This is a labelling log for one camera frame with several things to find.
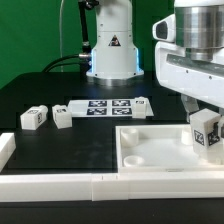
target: black tabletop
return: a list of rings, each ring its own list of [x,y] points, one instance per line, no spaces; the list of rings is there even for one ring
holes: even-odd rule
[[[57,129],[51,108],[69,100],[147,97],[154,117],[76,118]],[[153,73],[126,87],[86,83],[78,73],[22,74],[0,90],[0,134],[14,132],[17,148],[1,175],[117,172],[115,127],[182,124],[180,95],[160,87]],[[21,129],[20,115],[46,105],[47,121],[37,131]],[[154,199],[107,202],[0,203],[1,223],[224,223],[223,199]]]

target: warning label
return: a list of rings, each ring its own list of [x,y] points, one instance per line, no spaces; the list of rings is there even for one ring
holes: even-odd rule
[[[116,35],[113,36],[109,46],[111,46],[111,47],[120,47],[121,46]]]

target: black and white pattern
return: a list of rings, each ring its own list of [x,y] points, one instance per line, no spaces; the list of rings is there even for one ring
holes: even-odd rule
[[[204,135],[202,133],[194,130],[194,138],[199,144],[205,145]]]
[[[101,115],[106,115],[107,114],[107,109],[106,108],[93,108],[93,109],[88,109],[87,110],[87,115],[91,116],[91,115],[98,115],[98,116],[101,116]]]
[[[39,113],[38,114],[38,123],[41,123],[41,121],[42,121],[42,113]]]
[[[89,107],[106,107],[106,100],[91,100],[89,101]]]
[[[132,115],[131,108],[113,108],[112,109],[113,115]]]
[[[130,107],[131,102],[130,100],[113,100],[112,101],[112,106],[113,107]]]
[[[220,141],[219,136],[215,135],[214,132],[208,134],[208,144],[209,144],[209,146],[214,145],[215,143],[217,143],[219,141]]]
[[[136,104],[144,104],[145,103],[145,101],[143,101],[143,100],[137,100],[135,102],[136,102]]]
[[[39,110],[29,110],[27,113],[28,114],[36,114],[38,112],[39,112]]]
[[[64,112],[66,112],[66,110],[65,109],[58,109],[57,112],[58,113],[64,113]]]

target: green backdrop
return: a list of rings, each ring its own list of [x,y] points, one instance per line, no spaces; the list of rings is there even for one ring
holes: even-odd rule
[[[154,70],[152,24],[173,13],[174,0],[133,0],[134,42],[140,49],[141,67]],[[81,51],[78,0],[65,0],[63,54]],[[60,57],[59,13],[61,0],[0,0],[0,88],[16,76],[39,72]],[[94,11],[87,12],[91,45],[96,43]],[[78,67],[66,68],[78,71]]]

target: white cube with black marker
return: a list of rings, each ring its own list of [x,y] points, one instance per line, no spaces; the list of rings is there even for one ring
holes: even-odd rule
[[[65,105],[52,107],[53,119],[58,129],[72,127],[72,113]]]
[[[21,126],[24,130],[36,130],[47,120],[48,109],[46,106],[31,107],[20,116]]]
[[[132,117],[145,119],[146,118],[146,106],[148,99],[145,97],[135,98],[134,104],[132,105]]]
[[[190,116],[194,152],[211,163],[224,161],[223,141],[216,130],[220,119],[220,114],[208,109]]]

